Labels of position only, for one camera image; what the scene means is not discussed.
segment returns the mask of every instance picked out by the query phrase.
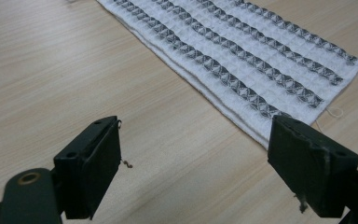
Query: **light wood grain surface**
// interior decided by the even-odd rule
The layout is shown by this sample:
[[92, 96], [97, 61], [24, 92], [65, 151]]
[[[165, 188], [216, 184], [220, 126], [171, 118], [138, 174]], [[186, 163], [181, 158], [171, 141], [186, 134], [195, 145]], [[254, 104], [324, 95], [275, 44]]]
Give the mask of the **light wood grain surface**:
[[[358, 1], [254, 0], [358, 56]], [[358, 153], [358, 76], [324, 133]], [[338, 223], [299, 202], [267, 151], [222, 116], [96, 1], [0, 0], [0, 200], [88, 124], [123, 121], [121, 165], [93, 221]]]

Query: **gray stitched stripe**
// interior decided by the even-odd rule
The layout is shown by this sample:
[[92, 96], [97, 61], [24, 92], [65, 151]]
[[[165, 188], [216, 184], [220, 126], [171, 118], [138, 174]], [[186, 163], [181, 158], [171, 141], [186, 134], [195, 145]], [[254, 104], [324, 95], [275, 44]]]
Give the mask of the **gray stitched stripe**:
[[212, 12], [213, 15], [222, 20], [227, 21], [230, 26], [233, 26], [247, 35], [250, 35], [255, 40], [258, 40], [260, 43], [270, 46], [273, 49], [276, 49], [280, 52], [281, 55], [286, 57], [287, 59], [301, 65], [307, 67], [311, 72], [318, 74], [321, 77], [326, 78], [331, 85], [338, 85], [342, 82], [343, 78], [337, 75], [333, 70], [321, 65], [320, 63], [316, 63], [312, 59], [305, 58], [301, 54], [297, 52], [293, 52], [289, 47], [285, 46], [281, 42], [265, 36], [263, 33], [259, 32], [256, 28], [248, 25], [245, 22], [242, 22], [240, 19], [229, 15], [220, 7], [217, 7], [213, 2], [209, 0], [198, 0], [203, 7], [206, 7], [209, 12]]
[[173, 11], [179, 15], [179, 18], [187, 25], [190, 25], [194, 31], [204, 36], [208, 40], [213, 41], [215, 44], [219, 44], [227, 49], [239, 59], [247, 62], [251, 66], [255, 67], [259, 72], [266, 75], [270, 80], [274, 80], [279, 86], [286, 89], [289, 94], [295, 94], [297, 99], [301, 102], [307, 103], [311, 108], [316, 108], [324, 100], [315, 94], [313, 91], [305, 88], [301, 83], [295, 81], [292, 77], [282, 74], [276, 68], [273, 68], [268, 63], [264, 62], [258, 57], [255, 57], [252, 53], [245, 51], [235, 42], [228, 40], [219, 34], [213, 32], [211, 29], [206, 28], [196, 19], [194, 19], [184, 8], [174, 5], [169, 0], [152, 0], [161, 5], [163, 9]]
[[343, 58], [347, 62], [347, 65], [354, 65], [358, 61], [355, 56], [348, 54], [344, 49], [341, 49], [339, 46], [330, 43], [317, 35], [311, 34], [309, 31], [300, 28], [298, 25], [295, 25], [290, 21], [284, 21], [282, 17], [280, 17], [274, 12], [268, 11], [267, 9], [262, 7], [258, 7], [257, 5], [254, 5], [250, 2], [243, 2], [243, 0], [234, 1], [237, 7], [245, 8], [250, 12], [253, 12], [259, 16], [264, 17], [265, 19], [272, 21], [272, 23], [279, 28], [285, 29], [292, 34], [297, 35], [298, 37], [305, 39], [312, 44], [315, 44], [318, 48], [334, 52], [336, 55]]
[[217, 60], [202, 54], [199, 50], [194, 49], [192, 46], [181, 41], [180, 38], [175, 35], [174, 31], [168, 29], [164, 24], [155, 18], [148, 16], [132, 2], [128, 0], [111, 0], [110, 2], [115, 2], [119, 6], [126, 8], [132, 16], [136, 17], [139, 21], [147, 23], [149, 28], [156, 32], [162, 40], [171, 44], [174, 50], [178, 50], [181, 54], [189, 59], [192, 59], [197, 64], [203, 65], [203, 67], [209, 71], [213, 77], [219, 78], [223, 85], [230, 87], [242, 99], [248, 101], [251, 108], [259, 111], [263, 117], [269, 119], [272, 119], [274, 115], [291, 117], [289, 114], [280, 111], [275, 106], [269, 105], [263, 97], [248, 88], [234, 75], [230, 74], [228, 70]]

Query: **white fabric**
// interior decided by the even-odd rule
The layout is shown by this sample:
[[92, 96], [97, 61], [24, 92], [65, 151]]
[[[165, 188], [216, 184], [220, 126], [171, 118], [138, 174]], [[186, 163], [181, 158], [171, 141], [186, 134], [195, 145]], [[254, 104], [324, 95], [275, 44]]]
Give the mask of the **white fabric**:
[[[233, 0], [213, 3], [206, 0], [98, 1], [159, 58], [264, 147], [268, 147], [273, 115], [287, 114], [311, 124], [358, 72], [358, 60], [342, 49], [318, 39], [316, 35], [310, 40], [310, 34], [305, 30], [296, 27], [293, 31], [292, 23], [277, 21], [276, 14], [250, 3]], [[158, 24], [151, 22], [151, 18], [156, 19]], [[240, 28], [245, 23], [254, 30], [247, 33], [243, 27]], [[157, 31], [161, 24], [166, 28]], [[206, 28], [212, 31], [205, 33]], [[180, 41], [172, 42], [172, 33], [164, 35], [167, 29], [174, 32]], [[217, 41], [215, 37], [213, 40], [212, 32], [225, 39]], [[282, 46], [277, 42], [290, 50], [282, 53]], [[199, 58], [189, 57], [188, 54], [193, 51], [185, 53], [177, 48], [183, 43], [202, 55]], [[294, 52], [300, 56], [294, 59]], [[213, 69], [208, 69], [212, 59], [207, 56], [213, 59]], [[255, 57], [264, 62], [255, 61]], [[308, 60], [307, 64], [319, 63], [323, 67], [312, 70], [310, 65], [298, 62], [304, 59]], [[279, 70], [273, 79], [269, 77], [272, 68], [266, 64], [275, 71]], [[227, 82], [226, 73], [215, 71], [226, 71], [222, 70], [222, 66], [230, 73], [228, 77], [231, 81]], [[336, 75], [324, 77], [321, 75], [324, 74], [321, 72], [323, 69], [329, 69]], [[257, 98], [245, 94], [250, 89], [256, 92]], [[305, 96], [301, 95], [304, 90], [307, 90]], [[260, 99], [264, 99], [270, 107], [266, 107]]]

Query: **table surface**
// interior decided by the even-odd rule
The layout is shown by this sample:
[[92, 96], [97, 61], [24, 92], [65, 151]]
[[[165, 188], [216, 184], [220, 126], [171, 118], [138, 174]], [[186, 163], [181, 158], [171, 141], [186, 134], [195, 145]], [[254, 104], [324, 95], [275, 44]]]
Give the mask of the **table surface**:
[[[358, 57], [358, 1], [254, 0]], [[358, 76], [323, 132], [358, 153]], [[96, 1], [0, 0], [0, 200], [96, 119], [122, 121], [121, 165], [92, 223], [338, 223], [299, 202], [267, 151]], [[89, 223], [67, 220], [65, 223]]]

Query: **patterned cloth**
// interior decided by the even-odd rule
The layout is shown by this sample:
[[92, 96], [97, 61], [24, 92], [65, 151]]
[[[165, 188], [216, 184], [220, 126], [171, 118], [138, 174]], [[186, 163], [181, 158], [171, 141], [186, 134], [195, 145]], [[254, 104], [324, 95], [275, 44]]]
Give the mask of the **patterned cloth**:
[[98, 1], [264, 147], [274, 115], [311, 124], [358, 72], [344, 49], [249, 2]]

